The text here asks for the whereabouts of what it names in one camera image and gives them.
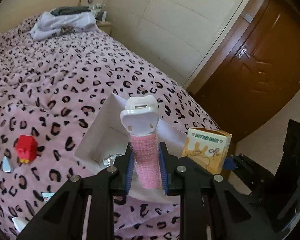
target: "crumpled foil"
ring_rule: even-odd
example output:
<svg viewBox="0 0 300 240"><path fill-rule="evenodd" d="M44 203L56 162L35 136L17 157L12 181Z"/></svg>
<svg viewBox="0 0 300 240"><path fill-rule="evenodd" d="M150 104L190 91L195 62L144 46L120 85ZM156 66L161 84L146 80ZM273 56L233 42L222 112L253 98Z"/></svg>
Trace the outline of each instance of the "crumpled foil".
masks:
<svg viewBox="0 0 300 240"><path fill-rule="evenodd" d="M115 155L109 155L107 158L102 160L103 165L107 168L114 164L114 161L117 157L124 155L124 153L117 153Z"/></svg>

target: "dark green cloth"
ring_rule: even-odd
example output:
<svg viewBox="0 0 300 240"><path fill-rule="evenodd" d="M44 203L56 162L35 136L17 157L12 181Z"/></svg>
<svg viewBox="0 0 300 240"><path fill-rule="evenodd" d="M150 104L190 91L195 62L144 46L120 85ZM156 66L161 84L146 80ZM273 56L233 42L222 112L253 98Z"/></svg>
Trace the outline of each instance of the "dark green cloth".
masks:
<svg viewBox="0 0 300 240"><path fill-rule="evenodd" d="M90 12L89 6L66 6L52 10L50 13L54 16L72 15L82 12Z"/></svg>

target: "door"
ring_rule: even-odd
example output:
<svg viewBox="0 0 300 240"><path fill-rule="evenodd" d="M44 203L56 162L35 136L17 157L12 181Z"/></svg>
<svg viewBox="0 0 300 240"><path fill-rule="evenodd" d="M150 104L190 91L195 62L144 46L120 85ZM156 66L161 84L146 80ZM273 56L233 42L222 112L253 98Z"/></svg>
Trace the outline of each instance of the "door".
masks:
<svg viewBox="0 0 300 240"><path fill-rule="evenodd" d="M267 122L300 89L300 16L284 0L265 3L259 19L195 95L235 142Z"/></svg>

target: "pink leopard print fabric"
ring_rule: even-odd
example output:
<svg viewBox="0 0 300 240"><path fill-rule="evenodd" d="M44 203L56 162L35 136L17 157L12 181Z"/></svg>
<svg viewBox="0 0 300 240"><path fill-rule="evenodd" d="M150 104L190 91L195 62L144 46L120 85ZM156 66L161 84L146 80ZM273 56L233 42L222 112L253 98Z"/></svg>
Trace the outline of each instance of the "pink leopard print fabric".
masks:
<svg viewBox="0 0 300 240"><path fill-rule="evenodd" d="M103 102L116 93L153 95L161 118L177 129L217 128L175 81L102 31L73 33L34 42L31 17L0 34L0 228L10 239L12 217L30 220L44 205L43 192L56 192L73 174L91 173L73 153ZM20 134L38 142L37 158L20 163L14 146ZM116 239L178 238L179 207L114 200Z"/></svg>

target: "wooden headboard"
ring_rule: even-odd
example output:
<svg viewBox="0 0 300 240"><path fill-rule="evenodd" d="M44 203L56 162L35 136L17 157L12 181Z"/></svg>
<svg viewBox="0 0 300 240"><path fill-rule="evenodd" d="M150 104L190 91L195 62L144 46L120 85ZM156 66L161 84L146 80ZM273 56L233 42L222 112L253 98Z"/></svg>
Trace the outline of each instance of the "wooden headboard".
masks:
<svg viewBox="0 0 300 240"><path fill-rule="evenodd" d="M61 6L77 6L81 0L2 0L0 33L16 27L24 19Z"/></svg>

